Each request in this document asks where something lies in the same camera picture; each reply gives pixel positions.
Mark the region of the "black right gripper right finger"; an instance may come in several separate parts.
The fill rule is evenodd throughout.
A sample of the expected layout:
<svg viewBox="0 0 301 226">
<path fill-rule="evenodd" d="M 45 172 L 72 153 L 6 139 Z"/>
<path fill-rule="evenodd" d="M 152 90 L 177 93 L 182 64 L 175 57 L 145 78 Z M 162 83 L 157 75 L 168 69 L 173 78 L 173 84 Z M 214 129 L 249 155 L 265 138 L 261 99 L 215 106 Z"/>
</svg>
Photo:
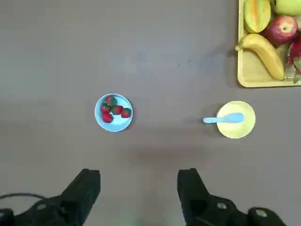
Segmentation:
<svg viewBox="0 0 301 226">
<path fill-rule="evenodd" d="M 239 211 L 229 199 L 208 192 L 197 170 L 178 172 L 177 192 L 187 226 L 285 226 L 272 210 L 252 207 Z"/>
</svg>

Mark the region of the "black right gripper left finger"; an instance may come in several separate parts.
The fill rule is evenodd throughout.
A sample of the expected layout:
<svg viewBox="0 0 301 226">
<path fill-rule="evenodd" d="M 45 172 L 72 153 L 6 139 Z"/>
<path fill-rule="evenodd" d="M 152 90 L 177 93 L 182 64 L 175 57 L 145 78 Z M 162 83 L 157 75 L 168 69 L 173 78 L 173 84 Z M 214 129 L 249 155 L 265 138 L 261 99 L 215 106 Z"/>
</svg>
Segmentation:
<svg viewBox="0 0 301 226">
<path fill-rule="evenodd" d="M 82 226 L 101 190 L 99 170 L 83 169 L 66 189 L 57 196 L 33 193 L 11 193 L 1 199 L 34 197 L 38 201 L 28 210 L 14 214 L 10 208 L 0 210 L 2 226 Z"/>
</svg>

